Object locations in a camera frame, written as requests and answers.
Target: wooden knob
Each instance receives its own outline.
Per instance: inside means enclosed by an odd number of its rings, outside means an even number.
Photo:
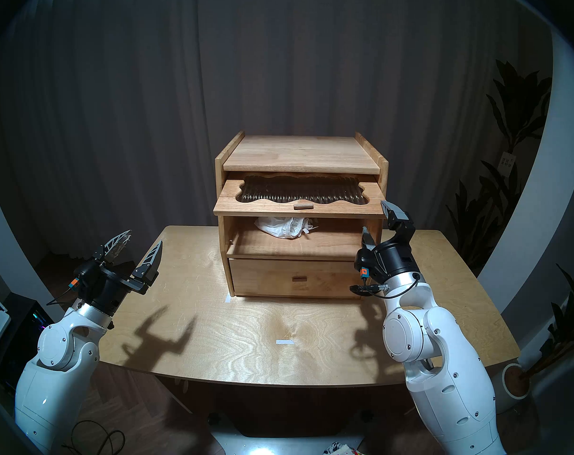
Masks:
[[[314,209],[314,204],[306,200],[298,200],[293,204],[293,210]]]

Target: plant pot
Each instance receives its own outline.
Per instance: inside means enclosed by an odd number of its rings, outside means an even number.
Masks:
[[[496,392],[496,413],[508,411],[529,394],[529,380],[521,380],[523,369],[518,363],[509,363],[500,372],[493,375],[491,383]]]

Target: metal base plate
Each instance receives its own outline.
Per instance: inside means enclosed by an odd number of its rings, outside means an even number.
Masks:
[[[220,443],[226,455],[293,455],[305,453],[322,455],[334,442],[345,443],[357,448],[363,440],[368,423],[360,414],[355,414],[348,425],[334,436],[327,437],[245,437],[225,414],[220,414],[217,424],[209,425],[209,430]]]

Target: black cable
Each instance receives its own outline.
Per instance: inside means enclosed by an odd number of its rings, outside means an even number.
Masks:
[[[387,299],[395,299],[396,297],[400,297],[401,295],[405,295],[408,291],[410,291],[413,287],[415,287],[419,281],[420,281],[420,279],[416,278],[416,281],[413,282],[413,284],[411,284],[411,287],[409,287],[407,290],[405,290],[404,292],[401,292],[399,294],[393,295],[392,297],[386,297],[386,298]]]
[[[106,433],[106,438],[104,439],[104,441],[101,443],[101,445],[99,446],[99,449],[97,451],[97,455],[101,454],[101,451],[104,449],[104,447],[106,446],[106,442],[110,442],[110,452],[112,455],[118,455],[119,453],[121,453],[121,450],[125,447],[125,442],[127,441],[127,439],[125,438],[125,434],[124,432],[122,432],[119,429],[114,429],[111,432],[108,432],[106,430],[106,428],[104,428],[104,426],[102,426],[102,424],[100,424],[99,422],[96,422],[94,420],[91,419],[83,419],[80,420],[79,422],[77,422],[76,424],[74,424],[74,427],[72,428],[72,432],[70,433],[70,443],[72,444],[72,446],[70,445],[66,445],[66,444],[62,444],[62,447],[66,447],[68,450],[70,450],[70,453],[75,453],[76,455],[82,455],[81,452],[79,452],[77,450],[76,447],[74,447],[74,430],[77,428],[77,426],[83,422],[92,422],[94,424],[97,424],[99,427],[101,427],[101,429]],[[113,434],[121,434],[122,435],[122,444],[121,446],[118,448],[117,451],[114,451],[114,446],[112,445],[112,435]]]
[[[411,287],[409,287],[407,290],[405,290],[399,294],[393,295],[392,297],[386,297],[386,296],[382,297],[381,295],[377,295],[377,294],[373,293],[371,290],[369,290],[369,287],[367,287],[367,278],[366,277],[363,277],[363,287],[364,287],[366,292],[370,293],[374,297],[378,297],[379,299],[395,299],[396,297],[400,297],[401,295],[405,295],[408,291],[410,291],[413,287],[415,287],[419,281],[420,281],[420,279],[416,278],[416,281],[413,282],[413,284],[411,284]]]
[[[375,294],[371,290],[369,290],[369,287],[367,287],[367,278],[366,277],[363,277],[363,288],[365,289],[365,291],[367,293],[370,293],[374,297],[377,297],[379,299],[385,299],[386,298],[386,297],[382,297],[381,295]]]
[[[70,290],[72,290],[71,288],[68,288],[68,290],[66,290],[64,293],[62,293],[59,297],[57,297],[56,299],[51,300],[47,306],[49,305],[57,305],[59,304],[58,300],[63,297],[64,295],[66,295]]]

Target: drawer front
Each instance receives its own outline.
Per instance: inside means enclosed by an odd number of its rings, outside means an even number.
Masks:
[[[292,201],[286,203],[258,199],[253,202],[239,202],[244,180],[228,179],[224,184],[217,203],[213,208],[215,215],[227,217],[335,217],[335,218],[384,218],[381,201],[384,195],[380,186],[373,182],[360,182],[363,196],[369,201],[356,205],[345,200],[330,204],[317,204],[309,201]]]
[[[348,287],[360,282],[351,261],[230,259],[239,296],[359,299]]]

